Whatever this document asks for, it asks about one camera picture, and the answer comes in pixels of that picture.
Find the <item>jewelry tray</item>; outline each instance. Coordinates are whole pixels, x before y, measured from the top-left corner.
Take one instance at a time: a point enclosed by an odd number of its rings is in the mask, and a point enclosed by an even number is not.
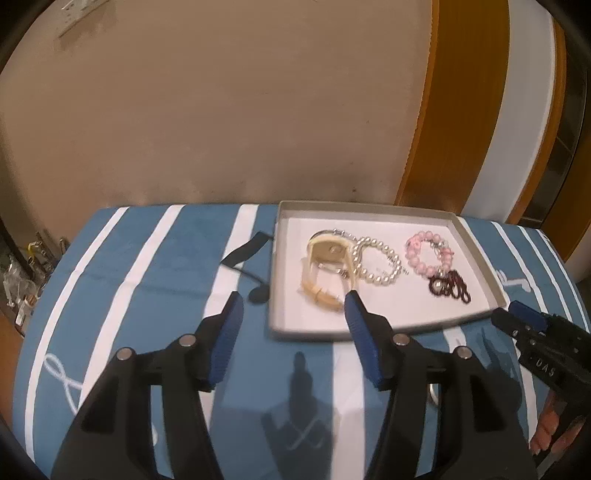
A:
[[[268,316],[269,329],[276,338],[350,340],[345,314],[321,308],[300,287],[308,240],[320,230],[334,228],[357,238],[370,236],[383,241],[409,271],[389,286],[358,279],[357,291],[368,310],[385,316],[395,331],[416,333],[457,325],[487,317],[495,308],[507,306],[490,263],[453,213],[362,203],[283,201],[275,224]],[[404,244],[420,230],[439,233],[448,241],[455,252],[452,268],[463,277],[472,296],[469,304],[431,294],[428,280],[407,265]],[[363,254],[364,265],[369,250]],[[438,264],[426,242],[420,257],[427,264]],[[343,300],[349,283],[337,274],[320,270],[317,284]]]

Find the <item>pink beaded bracelet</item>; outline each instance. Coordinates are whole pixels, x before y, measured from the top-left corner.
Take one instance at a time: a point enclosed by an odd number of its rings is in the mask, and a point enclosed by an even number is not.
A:
[[[425,262],[421,262],[418,256],[421,253],[423,242],[428,242],[429,246],[435,250],[441,265],[427,265]],[[441,235],[433,233],[431,230],[427,232],[421,230],[407,240],[404,249],[408,265],[413,267],[418,275],[429,278],[429,291],[433,295],[461,299],[464,303],[472,301],[464,279],[456,270],[452,270],[454,252],[449,248],[447,241],[441,238]]]
[[[421,262],[418,257],[421,253],[423,242],[428,242],[429,246],[435,250],[437,259],[441,261],[441,265],[427,265]],[[448,247],[447,241],[441,238],[438,233],[433,233],[431,230],[416,233],[409,238],[404,245],[406,251],[405,257],[408,259],[408,265],[412,267],[416,274],[422,275],[425,278],[431,278],[436,273],[447,274],[452,269],[454,252]]]

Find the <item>blue striped tablecloth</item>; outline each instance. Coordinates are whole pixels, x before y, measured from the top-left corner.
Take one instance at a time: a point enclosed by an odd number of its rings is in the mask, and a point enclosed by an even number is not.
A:
[[[172,205],[98,211],[59,263],[35,310],[18,363],[13,426],[49,474],[79,404],[123,346],[160,349],[255,286],[220,260],[255,232],[273,234],[275,205]],[[463,219],[510,300],[557,313],[589,331],[564,265],[540,231]],[[244,269],[269,278],[271,244]],[[228,373],[204,411],[227,480],[359,480],[375,447],[388,393],[362,375],[351,343],[288,343],[266,333],[267,305],[245,303]],[[489,320],[418,335],[434,349],[469,345],[485,366],[519,381],[524,435],[547,389],[519,367],[512,340]],[[158,469],[171,475],[161,395],[152,392]],[[418,473],[430,470],[436,412],[429,407]]]

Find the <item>blue gripper pad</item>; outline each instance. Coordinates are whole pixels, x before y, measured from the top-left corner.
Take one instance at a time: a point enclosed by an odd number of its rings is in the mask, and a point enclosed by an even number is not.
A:
[[[545,332],[548,328],[548,322],[543,314],[520,301],[512,301],[509,304],[509,313],[531,326],[536,332]]]
[[[385,382],[392,378],[393,372],[389,368],[384,371],[385,365],[380,360],[386,357],[381,352],[385,345],[391,343],[392,327],[386,318],[369,313],[355,290],[345,296],[345,319],[363,373],[377,389],[386,389]]]
[[[226,374],[243,314],[244,300],[234,291],[221,313],[204,318],[195,331],[201,352],[197,358],[197,377],[206,380],[210,388],[220,383]]]

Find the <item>pearl bracelet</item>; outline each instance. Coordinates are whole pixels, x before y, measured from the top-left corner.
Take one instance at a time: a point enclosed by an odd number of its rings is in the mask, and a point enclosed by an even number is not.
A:
[[[365,268],[361,263],[363,250],[365,250],[367,247],[375,248],[386,255],[388,262],[393,266],[390,274],[377,275],[368,272],[368,269]],[[387,286],[391,283],[394,283],[396,278],[402,272],[402,262],[398,258],[398,255],[394,252],[394,249],[390,248],[388,245],[385,245],[384,242],[381,242],[376,238],[371,238],[368,236],[361,237],[353,247],[351,255],[353,256],[353,275],[357,275],[367,283]]]

